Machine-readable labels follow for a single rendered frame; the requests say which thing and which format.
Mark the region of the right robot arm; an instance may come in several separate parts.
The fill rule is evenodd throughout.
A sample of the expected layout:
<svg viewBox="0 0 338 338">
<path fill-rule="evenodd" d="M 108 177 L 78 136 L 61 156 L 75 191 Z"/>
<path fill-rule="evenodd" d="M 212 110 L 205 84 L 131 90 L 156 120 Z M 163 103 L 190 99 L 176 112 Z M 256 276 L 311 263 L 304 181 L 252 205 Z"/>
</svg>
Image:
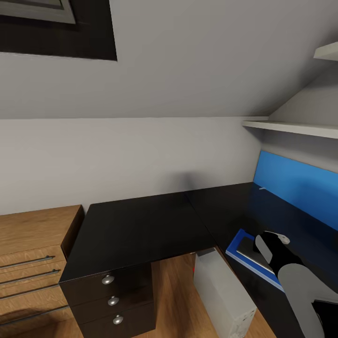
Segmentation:
<svg viewBox="0 0 338 338">
<path fill-rule="evenodd" d="M 324 284 L 269 231 L 256 236 L 253 251 L 262 254 L 280 282 L 306 338 L 338 338 L 338 294 Z"/>
</svg>

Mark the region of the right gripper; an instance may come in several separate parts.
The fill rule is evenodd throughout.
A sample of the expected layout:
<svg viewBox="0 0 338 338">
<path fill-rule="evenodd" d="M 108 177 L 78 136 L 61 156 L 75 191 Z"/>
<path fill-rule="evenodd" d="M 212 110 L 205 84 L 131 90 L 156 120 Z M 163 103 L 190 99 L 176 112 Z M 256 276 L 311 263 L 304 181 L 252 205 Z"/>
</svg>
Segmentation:
<svg viewBox="0 0 338 338">
<path fill-rule="evenodd" d="M 258 248 L 255 244 L 255 240 L 253 241 L 253 251 L 260 254 L 260 252 L 259 252 L 259 250 L 258 250 Z"/>
</svg>

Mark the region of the folder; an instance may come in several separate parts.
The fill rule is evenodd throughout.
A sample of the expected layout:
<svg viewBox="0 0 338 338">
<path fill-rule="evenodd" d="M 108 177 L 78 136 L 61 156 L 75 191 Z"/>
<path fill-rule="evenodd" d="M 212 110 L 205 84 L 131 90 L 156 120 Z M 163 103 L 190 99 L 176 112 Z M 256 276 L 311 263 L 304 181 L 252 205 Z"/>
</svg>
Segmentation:
<svg viewBox="0 0 338 338">
<path fill-rule="evenodd" d="M 243 229 L 240 229 L 238 231 L 238 233 L 236 234 L 236 236 L 234 237 L 234 239 L 232 240 L 232 242 L 230 243 L 229 247 L 227 248 L 226 253 L 230 257 L 232 257 L 233 259 L 237 260 L 239 263 L 241 263 L 242 265 L 247 267 L 248 269 L 252 270 L 256 274 L 258 274 L 259 276 L 261 276 L 262 278 L 264 278 L 265 280 L 267 280 L 268 282 L 273 284 L 275 287 L 277 287 L 281 291 L 284 291 L 275 274 L 271 273 L 267 269 L 259 266 L 255 262 L 249 260 L 248 258 L 243 256 L 242 254 L 237 252 L 238 246 L 240 245 L 244 236 L 246 236 L 246 237 L 248 237 L 252 240 L 256 239 L 255 235 L 253 235 L 253 234 L 251 234 L 251 233 L 249 233 L 249 232 L 247 232 Z"/>
</svg>

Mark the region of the notebook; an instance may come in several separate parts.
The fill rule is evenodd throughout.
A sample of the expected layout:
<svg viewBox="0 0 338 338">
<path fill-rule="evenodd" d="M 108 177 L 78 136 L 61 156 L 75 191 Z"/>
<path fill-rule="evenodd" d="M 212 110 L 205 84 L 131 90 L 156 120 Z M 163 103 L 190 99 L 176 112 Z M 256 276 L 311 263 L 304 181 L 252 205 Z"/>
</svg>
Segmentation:
<svg viewBox="0 0 338 338">
<path fill-rule="evenodd" d="M 271 273 L 275 274 L 272 268 L 269 266 L 268 262 L 265 260 L 261 253 L 256 253 L 253 251 L 254 241 L 246 236 L 243 237 L 240 245 L 238 246 L 237 252 L 248 258 L 249 260 L 255 262 L 259 266 L 267 269 Z"/>
</svg>

